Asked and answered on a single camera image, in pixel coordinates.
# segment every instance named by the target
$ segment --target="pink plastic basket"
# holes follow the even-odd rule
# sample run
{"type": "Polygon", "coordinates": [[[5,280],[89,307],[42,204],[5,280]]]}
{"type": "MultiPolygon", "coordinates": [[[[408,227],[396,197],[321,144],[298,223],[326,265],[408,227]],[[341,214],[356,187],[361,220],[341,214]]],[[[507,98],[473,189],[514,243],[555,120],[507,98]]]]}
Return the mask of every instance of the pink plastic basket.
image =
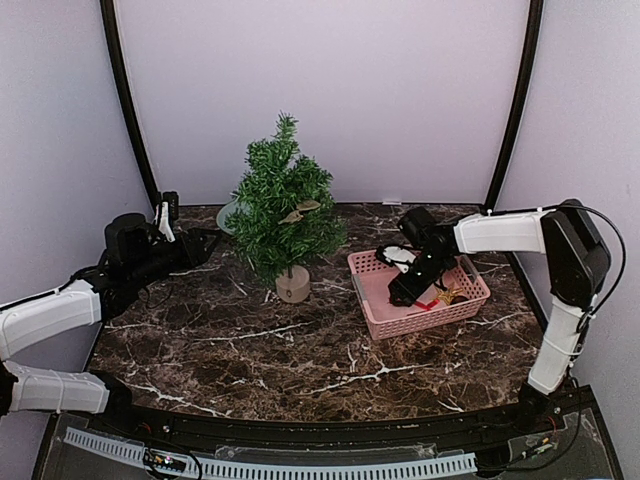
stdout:
{"type": "MultiPolygon", "coordinates": [[[[418,306],[396,307],[389,303],[389,282],[399,273],[375,258],[375,250],[352,253],[348,257],[351,279],[360,300],[360,306],[367,320],[369,332],[374,340],[395,337],[427,328],[457,322],[473,317],[491,292],[478,274],[469,258],[457,257],[458,266],[444,274],[447,286],[461,288],[469,299],[467,302],[447,306],[438,302],[432,310],[425,311],[418,306]]],[[[431,286],[419,301],[428,304],[437,295],[431,286]]]]}

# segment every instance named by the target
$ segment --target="robotic arm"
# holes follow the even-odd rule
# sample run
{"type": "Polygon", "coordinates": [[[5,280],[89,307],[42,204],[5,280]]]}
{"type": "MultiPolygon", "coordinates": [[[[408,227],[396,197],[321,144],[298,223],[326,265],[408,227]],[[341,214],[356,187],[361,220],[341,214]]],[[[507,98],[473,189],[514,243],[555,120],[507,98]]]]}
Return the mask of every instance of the robotic arm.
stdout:
{"type": "Polygon", "coordinates": [[[414,249],[390,245],[378,260],[400,273],[389,284],[391,303],[410,306],[441,275],[456,265],[455,256],[485,251],[538,252],[547,255],[553,307],[528,386],[548,396],[561,385],[581,337],[592,318],[611,255],[578,200],[552,210],[497,215],[475,214],[437,223],[422,207],[412,209],[399,228],[414,249]]]}
{"type": "Polygon", "coordinates": [[[109,374],[62,373],[9,359],[61,332],[115,318],[149,284],[205,263],[220,232],[175,233],[177,218],[178,195],[167,192],[152,223],[130,213],[105,228],[106,249],[98,265],[76,272],[60,288],[0,306],[0,416],[18,410],[101,413],[130,401],[129,390],[109,374]]]}

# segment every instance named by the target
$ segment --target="tree trunk base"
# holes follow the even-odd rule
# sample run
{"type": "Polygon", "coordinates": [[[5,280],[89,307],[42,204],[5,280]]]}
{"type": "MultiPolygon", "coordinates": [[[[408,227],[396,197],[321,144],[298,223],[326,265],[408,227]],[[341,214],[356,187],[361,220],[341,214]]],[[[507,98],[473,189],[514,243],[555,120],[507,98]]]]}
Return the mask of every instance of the tree trunk base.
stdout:
{"type": "Polygon", "coordinates": [[[285,272],[276,278],[276,292],[287,303],[302,302],[309,296],[310,291],[309,272],[300,265],[293,266],[291,277],[285,272]]]}

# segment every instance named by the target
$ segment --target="lavender wall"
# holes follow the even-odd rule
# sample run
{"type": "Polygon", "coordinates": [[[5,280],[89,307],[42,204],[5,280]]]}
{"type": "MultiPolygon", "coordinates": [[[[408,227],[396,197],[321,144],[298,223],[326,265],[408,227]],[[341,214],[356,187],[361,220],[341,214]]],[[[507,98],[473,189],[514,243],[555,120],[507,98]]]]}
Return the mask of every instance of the lavender wall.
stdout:
{"type": "MultiPolygon", "coordinates": [[[[99,4],[0,0],[0,303],[64,283],[97,261],[102,230],[148,213],[119,110],[99,4]]],[[[20,352],[82,369],[95,329],[20,352]]],[[[31,478],[48,416],[0,420],[0,479],[31,478]]]]}
{"type": "MultiPolygon", "coordinates": [[[[546,3],[530,96],[499,202],[517,208],[578,197],[626,236],[628,273],[592,325],[576,368],[595,390],[626,478],[640,478],[639,44],[637,1],[546,3]]],[[[615,237],[601,229],[619,257],[615,237]]],[[[522,260],[548,307],[544,259],[522,260]]]]}
{"type": "Polygon", "coordinates": [[[119,1],[161,189],[223,203],[279,110],[339,201],[482,202],[527,0],[119,1]]]}

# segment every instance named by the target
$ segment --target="gold ornament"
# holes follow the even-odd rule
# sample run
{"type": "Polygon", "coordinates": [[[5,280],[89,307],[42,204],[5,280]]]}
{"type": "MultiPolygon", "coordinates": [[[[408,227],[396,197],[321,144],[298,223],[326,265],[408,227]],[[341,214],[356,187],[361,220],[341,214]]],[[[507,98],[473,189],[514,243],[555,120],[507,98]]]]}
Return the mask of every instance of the gold ornament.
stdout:
{"type": "Polygon", "coordinates": [[[302,220],[304,217],[300,215],[298,210],[294,210],[289,215],[287,215],[283,220],[278,222],[278,225],[282,225],[283,223],[296,223],[302,220]]]}
{"type": "Polygon", "coordinates": [[[441,290],[436,287],[436,290],[438,291],[436,298],[438,300],[442,300],[446,305],[451,305],[453,299],[464,292],[462,288],[448,288],[447,290],[441,290]]]}
{"type": "Polygon", "coordinates": [[[305,200],[304,202],[300,202],[296,205],[296,208],[301,212],[309,212],[311,210],[315,210],[316,208],[320,208],[320,203],[315,200],[305,200]]]}

